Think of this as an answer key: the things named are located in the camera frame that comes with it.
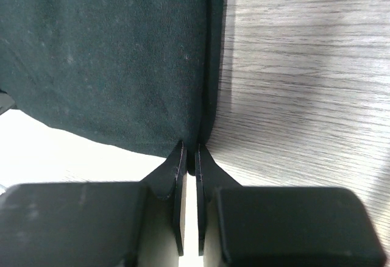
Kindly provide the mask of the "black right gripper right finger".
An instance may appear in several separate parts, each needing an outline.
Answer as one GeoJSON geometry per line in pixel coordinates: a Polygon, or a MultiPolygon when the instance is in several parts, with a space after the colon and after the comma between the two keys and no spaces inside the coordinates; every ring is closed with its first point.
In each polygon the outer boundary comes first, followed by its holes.
{"type": "Polygon", "coordinates": [[[249,187],[195,155],[199,254],[205,266],[384,266],[358,196],[341,187],[249,187]]]}

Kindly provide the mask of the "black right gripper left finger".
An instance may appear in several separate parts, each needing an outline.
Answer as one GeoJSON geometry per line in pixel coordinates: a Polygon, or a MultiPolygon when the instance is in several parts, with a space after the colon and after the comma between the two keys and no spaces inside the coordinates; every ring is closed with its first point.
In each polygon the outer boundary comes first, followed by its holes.
{"type": "Polygon", "coordinates": [[[177,266],[186,148],[138,182],[22,183],[1,195],[2,266],[177,266]]]}

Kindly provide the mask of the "black t shirt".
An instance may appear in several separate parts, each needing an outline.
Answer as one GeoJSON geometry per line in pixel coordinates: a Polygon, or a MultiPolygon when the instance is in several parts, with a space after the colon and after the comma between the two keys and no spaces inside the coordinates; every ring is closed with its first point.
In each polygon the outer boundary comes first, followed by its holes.
{"type": "Polygon", "coordinates": [[[1,91],[128,151],[196,152],[216,116],[224,0],[1,0],[1,91]]]}

